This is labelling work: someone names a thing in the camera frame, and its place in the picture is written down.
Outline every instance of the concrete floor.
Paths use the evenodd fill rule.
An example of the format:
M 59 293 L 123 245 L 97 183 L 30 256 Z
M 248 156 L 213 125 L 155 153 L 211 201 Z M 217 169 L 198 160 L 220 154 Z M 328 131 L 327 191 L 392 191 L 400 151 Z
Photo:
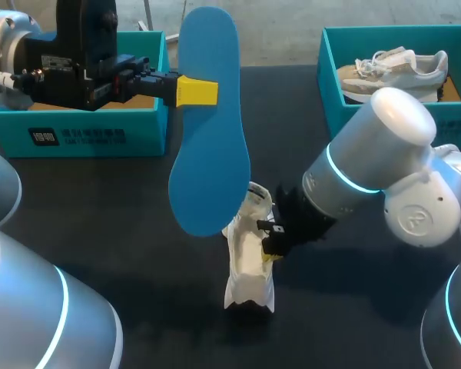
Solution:
M 154 28 L 177 33 L 192 9 L 215 5 L 234 18 L 242 65 L 311 64 L 323 27 L 351 25 L 461 24 L 461 0 L 150 0 Z M 143 0 L 117 0 L 121 30 L 138 29 Z M 56 0 L 15 0 L 44 30 L 55 29 Z M 177 46 L 170 47 L 177 64 Z

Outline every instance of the shoe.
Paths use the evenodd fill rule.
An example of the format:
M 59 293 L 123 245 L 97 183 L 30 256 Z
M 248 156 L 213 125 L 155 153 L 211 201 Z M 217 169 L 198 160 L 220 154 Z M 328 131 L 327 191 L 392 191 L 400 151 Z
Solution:
M 437 91 L 447 79 L 448 58 L 444 51 L 435 55 L 415 55 L 404 47 L 377 52 L 371 60 L 355 61 L 337 70 L 343 95 L 357 103 L 369 101 L 382 87 L 408 92 L 421 102 L 437 102 Z
M 273 261 L 264 261 L 261 241 L 266 237 L 257 221 L 273 220 L 270 192 L 250 182 L 246 198 L 232 222 L 222 231 L 229 244 L 230 273 L 224 308 L 253 301 L 270 312 L 275 310 Z

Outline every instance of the white robotic arm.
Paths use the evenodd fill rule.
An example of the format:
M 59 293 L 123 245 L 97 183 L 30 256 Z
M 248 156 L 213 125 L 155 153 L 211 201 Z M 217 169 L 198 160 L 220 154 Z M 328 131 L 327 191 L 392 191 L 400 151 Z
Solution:
M 384 194 L 391 231 L 417 247 L 447 241 L 461 224 L 461 152 L 431 146 L 436 124 L 411 95 L 383 88 L 350 119 L 291 191 L 279 188 L 279 225 L 265 254 L 315 241 L 373 196 Z

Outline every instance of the teal cardboard box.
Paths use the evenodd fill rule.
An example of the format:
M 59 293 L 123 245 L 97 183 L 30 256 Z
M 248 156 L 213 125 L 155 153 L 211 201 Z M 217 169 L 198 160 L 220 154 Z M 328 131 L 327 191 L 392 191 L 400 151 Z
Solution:
M 449 56 L 449 76 L 461 100 L 461 25 L 397 25 L 325 28 L 321 38 L 317 81 L 328 128 L 334 137 L 360 105 L 345 103 L 337 69 L 370 59 L 380 50 L 403 46 L 418 55 L 444 50 Z M 461 148 L 461 101 L 424 104 L 437 124 L 434 144 L 453 143 Z
M 163 32 L 119 32 L 118 53 L 148 56 L 168 71 Z M 0 144 L 10 158 L 146 157 L 164 154 L 167 106 L 97 111 L 0 109 Z

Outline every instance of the blue insole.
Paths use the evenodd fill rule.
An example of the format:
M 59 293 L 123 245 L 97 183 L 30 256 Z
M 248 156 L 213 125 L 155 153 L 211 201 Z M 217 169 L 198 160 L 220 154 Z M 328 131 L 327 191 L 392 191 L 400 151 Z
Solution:
M 184 107 L 181 149 L 169 177 L 169 199 L 179 225 L 195 236 L 222 230 L 238 212 L 250 181 L 240 119 L 237 29 L 222 9 L 202 7 L 184 20 L 178 71 L 218 82 L 217 106 Z

